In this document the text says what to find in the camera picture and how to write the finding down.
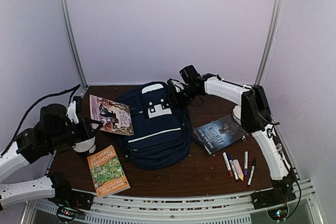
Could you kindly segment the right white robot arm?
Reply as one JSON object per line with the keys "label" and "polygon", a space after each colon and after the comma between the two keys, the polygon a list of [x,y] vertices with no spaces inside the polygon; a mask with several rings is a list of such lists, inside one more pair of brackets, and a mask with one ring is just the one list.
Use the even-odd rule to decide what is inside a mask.
{"label": "right white robot arm", "polygon": [[267,162],[273,189],[266,197],[272,203],[294,200],[296,176],[288,164],[280,144],[274,143],[274,127],[265,91],[262,86],[249,86],[224,80],[219,75],[200,75],[182,70],[183,81],[168,79],[171,88],[169,103],[175,107],[189,105],[195,97],[215,95],[235,104],[234,119],[252,134]]}

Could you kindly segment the pink illustrated paperback book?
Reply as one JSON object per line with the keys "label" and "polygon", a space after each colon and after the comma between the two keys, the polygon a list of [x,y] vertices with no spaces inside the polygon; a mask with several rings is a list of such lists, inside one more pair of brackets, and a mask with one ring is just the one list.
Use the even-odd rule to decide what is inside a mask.
{"label": "pink illustrated paperback book", "polygon": [[125,136],[134,134],[130,108],[127,105],[92,94],[89,101],[90,117],[102,123],[102,131]]}

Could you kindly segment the navy blue student backpack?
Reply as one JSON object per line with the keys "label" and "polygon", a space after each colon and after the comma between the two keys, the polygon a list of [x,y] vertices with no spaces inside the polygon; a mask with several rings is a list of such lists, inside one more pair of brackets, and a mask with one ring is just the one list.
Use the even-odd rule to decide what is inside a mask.
{"label": "navy blue student backpack", "polygon": [[187,107],[169,102],[172,89],[155,81],[135,87],[116,99],[130,108],[134,134],[108,134],[120,146],[126,160],[141,170],[157,170],[189,155],[192,125]]}

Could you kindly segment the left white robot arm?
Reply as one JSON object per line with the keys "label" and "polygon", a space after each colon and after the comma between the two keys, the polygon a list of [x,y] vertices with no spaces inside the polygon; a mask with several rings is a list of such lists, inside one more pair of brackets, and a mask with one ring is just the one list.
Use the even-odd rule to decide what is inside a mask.
{"label": "left white robot arm", "polygon": [[[38,123],[18,134],[1,153],[1,180],[64,147],[70,147],[84,157],[93,154],[96,133],[103,124],[90,118],[80,118],[80,111],[81,97],[75,97],[69,106],[53,103],[42,107]],[[62,172],[27,182],[1,183],[1,209],[41,198],[71,205],[78,197]]]}

